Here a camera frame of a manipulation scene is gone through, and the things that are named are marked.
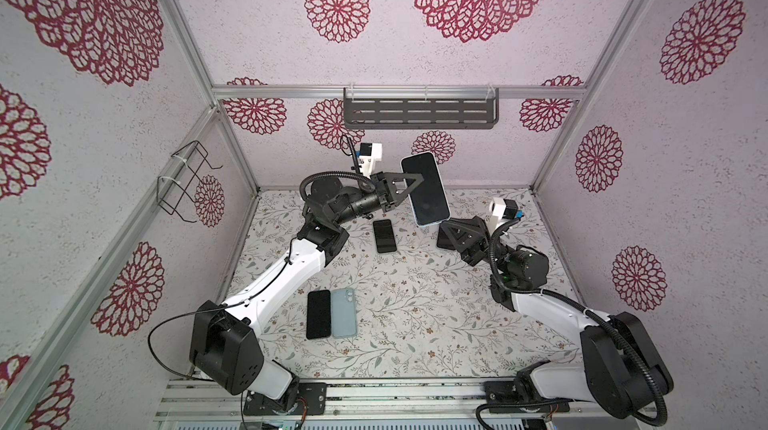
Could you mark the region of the black phone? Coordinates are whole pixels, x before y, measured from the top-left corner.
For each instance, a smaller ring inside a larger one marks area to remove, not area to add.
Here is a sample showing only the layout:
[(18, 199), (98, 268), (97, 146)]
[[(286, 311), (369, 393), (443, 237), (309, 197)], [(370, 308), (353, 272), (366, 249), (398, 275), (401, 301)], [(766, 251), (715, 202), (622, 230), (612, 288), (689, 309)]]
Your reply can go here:
[(373, 231), (376, 250), (379, 254), (388, 254), (397, 251), (394, 228), (390, 219), (374, 220)]
[(410, 193), (416, 223), (428, 226), (448, 220), (451, 212), (435, 155), (429, 151), (410, 155), (401, 160), (401, 169), (423, 177)]

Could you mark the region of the light blue phone case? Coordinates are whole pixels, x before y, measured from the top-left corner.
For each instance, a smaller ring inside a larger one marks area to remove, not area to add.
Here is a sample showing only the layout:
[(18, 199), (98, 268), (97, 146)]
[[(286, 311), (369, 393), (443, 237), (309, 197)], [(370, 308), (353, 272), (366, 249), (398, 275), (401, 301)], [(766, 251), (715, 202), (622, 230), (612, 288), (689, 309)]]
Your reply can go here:
[(331, 291), (331, 330), (334, 338), (357, 335), (356, 295), (352, 288)]

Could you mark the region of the black phone removed from case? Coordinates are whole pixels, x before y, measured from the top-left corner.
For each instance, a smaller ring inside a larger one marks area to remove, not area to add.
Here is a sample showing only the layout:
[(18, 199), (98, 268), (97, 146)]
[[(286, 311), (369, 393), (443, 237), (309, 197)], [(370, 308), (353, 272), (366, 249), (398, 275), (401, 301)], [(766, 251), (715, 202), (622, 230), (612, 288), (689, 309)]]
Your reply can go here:
[(327, 289), (311, 291), (307, 294), (306, 338), (322, 339), (331, 334), (331, 291)]

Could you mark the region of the black smartphone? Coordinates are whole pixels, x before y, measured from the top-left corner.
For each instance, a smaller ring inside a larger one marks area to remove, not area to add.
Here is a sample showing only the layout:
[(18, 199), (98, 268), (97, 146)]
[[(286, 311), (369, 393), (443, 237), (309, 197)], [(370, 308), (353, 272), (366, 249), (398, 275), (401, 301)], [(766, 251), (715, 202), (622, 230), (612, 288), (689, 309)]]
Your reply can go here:
[(440, 224), (438, 227), (438, 234), (437, 234), (437, 242), (436, 246), (441, 249), (445, 250), (454, 250), (455, 246), (453, 245), (451, 239), (449, 238), (446, 230), (444, 229), (444, 224)]

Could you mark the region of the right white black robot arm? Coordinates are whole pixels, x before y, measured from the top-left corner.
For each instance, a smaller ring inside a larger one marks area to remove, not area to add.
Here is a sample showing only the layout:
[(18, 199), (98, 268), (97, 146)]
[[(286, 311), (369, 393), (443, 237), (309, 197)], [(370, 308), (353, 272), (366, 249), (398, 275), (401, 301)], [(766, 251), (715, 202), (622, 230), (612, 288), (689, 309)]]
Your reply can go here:
[(632, 417), (664, 426), (669, 417), (665, 397), (674, 380), (644, 324), (631, 313), (597, 311), (548, 289), (547, 255), (501, 241), (517, 222), (512, 218), (490, 231), (479, 217), (448, 219), (438, 230), (439, 247), (457, 251), (471, 266), (488, 263), (495, 302), (535, 319), (581, 349), (579, 364), (542, 361), (520, 371), (515, 405), (585, 401), (617, 419)]

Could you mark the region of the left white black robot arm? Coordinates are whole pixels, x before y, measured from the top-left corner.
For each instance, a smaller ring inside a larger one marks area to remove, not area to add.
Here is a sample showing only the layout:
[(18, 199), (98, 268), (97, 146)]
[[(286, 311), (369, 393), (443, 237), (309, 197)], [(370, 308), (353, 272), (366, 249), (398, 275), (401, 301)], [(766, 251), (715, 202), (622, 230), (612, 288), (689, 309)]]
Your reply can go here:
[(341, 252), (344, 223), (402, 204), (428, 178), (423, 173), (352, 171), (311, 174), (299, 186), (304, 224), (288, 249), (256, 280), (221, 303), (204, 302), (194, 314), (189, 360), (232, 395), (263, 397), (279, 413), (296, 405), (299, 378), (265, 359), (260, 336), (277, 310)]

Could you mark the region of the grey slotted wall shelf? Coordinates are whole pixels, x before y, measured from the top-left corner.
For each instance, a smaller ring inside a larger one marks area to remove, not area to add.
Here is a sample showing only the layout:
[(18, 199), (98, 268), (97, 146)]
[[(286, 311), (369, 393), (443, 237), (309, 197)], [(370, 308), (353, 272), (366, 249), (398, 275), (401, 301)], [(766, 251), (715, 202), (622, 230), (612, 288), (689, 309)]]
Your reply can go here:
[(348, 129), (486, 130), (499, 121), (496, 96), (486, 98), (364, 98), (344, 88), (342, 116)]

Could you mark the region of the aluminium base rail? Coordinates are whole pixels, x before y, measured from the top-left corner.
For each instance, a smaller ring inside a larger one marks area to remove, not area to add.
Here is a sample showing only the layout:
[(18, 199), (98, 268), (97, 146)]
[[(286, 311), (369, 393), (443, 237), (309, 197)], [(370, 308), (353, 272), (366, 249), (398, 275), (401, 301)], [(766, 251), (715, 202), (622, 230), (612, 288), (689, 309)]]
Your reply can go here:
[(332, 419), (448, 419), (474, 417), (475, 408), (499, 400), (514, 388), (513, 379), (404, 378), (404, 379), (306, 379), (287, 411), (275, 411), (257, 395), (229, 394), (215, 383), (167, 385), (154, 421), (239, 422), (242, 418), (298, 419), (311, 422)]

